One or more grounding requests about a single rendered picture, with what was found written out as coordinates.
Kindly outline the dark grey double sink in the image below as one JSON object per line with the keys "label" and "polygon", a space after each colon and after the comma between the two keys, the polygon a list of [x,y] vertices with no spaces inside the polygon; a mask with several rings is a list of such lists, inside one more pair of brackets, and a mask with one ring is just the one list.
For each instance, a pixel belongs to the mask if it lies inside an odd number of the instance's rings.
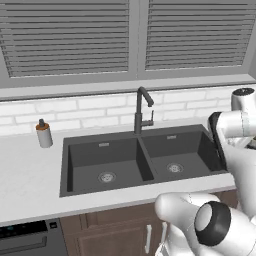
{"label": "dark grey double sink", "polygon": [[62,197],[224,174],[203,125],[63,140]]}

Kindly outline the brown cupboard door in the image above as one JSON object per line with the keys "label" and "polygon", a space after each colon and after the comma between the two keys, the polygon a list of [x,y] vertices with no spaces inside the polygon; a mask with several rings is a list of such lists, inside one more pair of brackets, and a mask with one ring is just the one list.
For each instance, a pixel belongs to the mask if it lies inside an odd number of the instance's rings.
{"label": "brown cupboard door", "polygon": [[238,205],[237,193],[235,190],[215,192],[214,195],[229,207],[236,208]]}
{"label": "brown cupboard door", "polygon": [[[142,204],[60,219],[68,256],[154,256],[161,243],[162,221],[154,204]],[[145,253],[146,225],[151,244]]]}

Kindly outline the dark grey tap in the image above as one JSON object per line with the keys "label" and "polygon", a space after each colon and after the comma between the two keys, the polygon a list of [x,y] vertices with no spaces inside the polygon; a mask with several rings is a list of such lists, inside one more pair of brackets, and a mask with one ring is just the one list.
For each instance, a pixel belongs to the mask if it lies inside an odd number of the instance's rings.
{"label": "dark grey tap", "polygon": [[152,126],[154,124],[154,120],[142,120],[142,99],[145,99],[147,105],[152,107],[154,105],[154,101],[152,97],[149,95],[147,90],[144,87],[139,87],[137,90],[137,101],[136,101],[136,112],[134,118],[134,133],[140,134],[143,127]]}

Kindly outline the grey soap dispenser bottle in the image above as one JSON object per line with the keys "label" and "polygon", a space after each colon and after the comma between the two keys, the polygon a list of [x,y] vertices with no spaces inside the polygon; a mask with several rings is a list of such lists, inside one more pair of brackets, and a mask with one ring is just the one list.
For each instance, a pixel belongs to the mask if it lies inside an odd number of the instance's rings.
{"label": "grey soap dispenser bottle", "polygon": [[50,126],[43,119],[36,125],[36,132],[41,148],[50,148],[53,145]]}

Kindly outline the grey window with blinds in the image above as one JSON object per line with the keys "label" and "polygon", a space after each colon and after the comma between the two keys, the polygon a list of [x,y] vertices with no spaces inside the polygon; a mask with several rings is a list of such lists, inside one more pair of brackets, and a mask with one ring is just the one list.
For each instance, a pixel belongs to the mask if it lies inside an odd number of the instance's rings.
{"label": "grey window with blinds", "polygon": [[0,0],[0,101],[256,83],[256,0]]}

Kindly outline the dark grey dishwasher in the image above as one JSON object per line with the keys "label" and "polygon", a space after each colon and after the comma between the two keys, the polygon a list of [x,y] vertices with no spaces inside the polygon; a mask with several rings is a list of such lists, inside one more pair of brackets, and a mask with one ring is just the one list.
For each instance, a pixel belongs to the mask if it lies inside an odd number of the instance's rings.
{"label": "dark grey dishwasher", "polygon": [[60,220],[0,227],[0,256],[68,256]]}

